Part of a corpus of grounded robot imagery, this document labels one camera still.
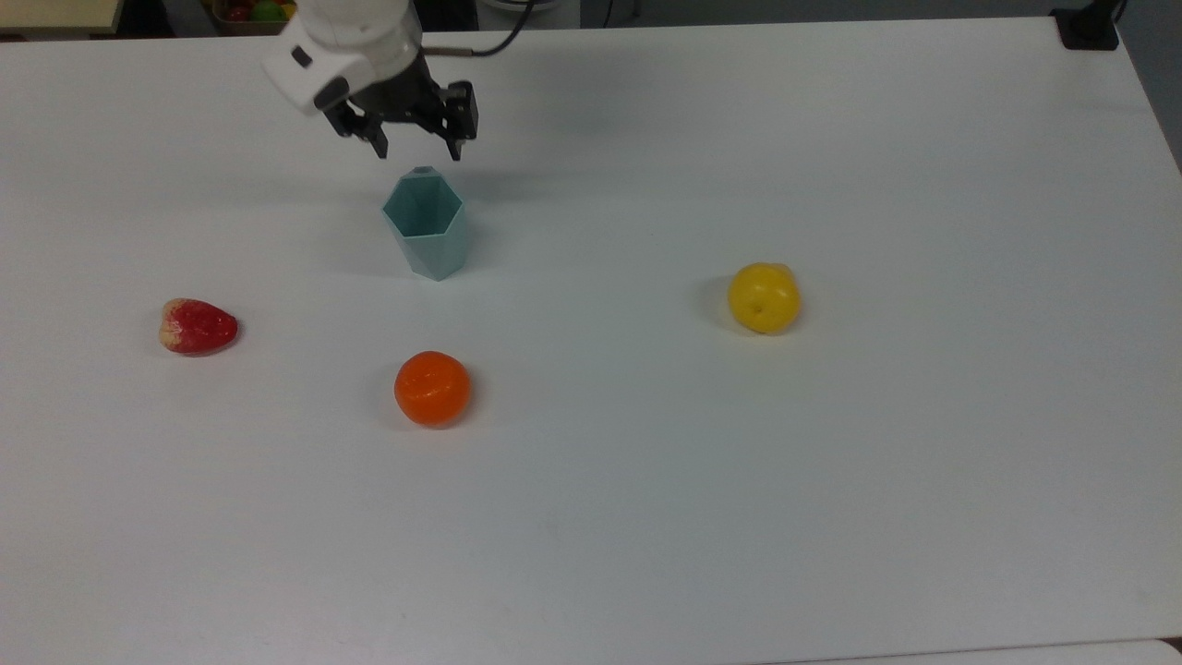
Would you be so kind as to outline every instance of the white table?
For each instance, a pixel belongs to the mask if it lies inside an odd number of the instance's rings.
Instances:
[[[436,35],[435,43],[495,35]],[[530,32],[463,162],[259,39],[0,45],[0,654],[741,664],[1182,633],[1182,178],[1050,19]],[[435,164],[460,273],[378,211]],[[746,335],[726,276],[806,309]],[[156,343],[197,296],[245,332]],[[468,418],[389,397],[435,348]]]

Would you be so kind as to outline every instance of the fruit basket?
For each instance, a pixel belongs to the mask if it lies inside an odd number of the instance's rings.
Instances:
[[[214,26],[217,28],[217,33],[227,37],[279,34],[284,26],[287,25],[286,13],[284,14],[282,20],[252,20],[249,18],[243,19],[241,15],[235,17],[235,13],[241,14],[242,9],[245,9],[247,17],[249,17],[254,6],[260,1],[261,0],[213,0],[209,5],[209,13],[213,14]],[[268,1],[279,4],[278,0]],[[284,0],[284,5],[288,5],[291,7],[290,9],[286,9],[287,13],[294,12],[296,4],[292,0]]]

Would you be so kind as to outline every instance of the red strawberry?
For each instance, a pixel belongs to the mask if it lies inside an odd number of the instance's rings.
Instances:
[[[164,304],[160,344],[178,354],[208,354],[234,341],[238,319],[209,302],[174,298]]]

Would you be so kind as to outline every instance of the cup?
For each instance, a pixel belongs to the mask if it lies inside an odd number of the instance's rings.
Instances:
[[[463,200],[440,171],[416,167],[403,175],[382,213],[410,269],[439,281],[463,266],[468,255]]]

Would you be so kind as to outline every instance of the toy orange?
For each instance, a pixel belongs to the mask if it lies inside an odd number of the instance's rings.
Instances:
[[[472,396],[468,371],[454,358],[423,352],[405,364],[394,380],[394,399],[407,418],[439,428],[455,420]]]

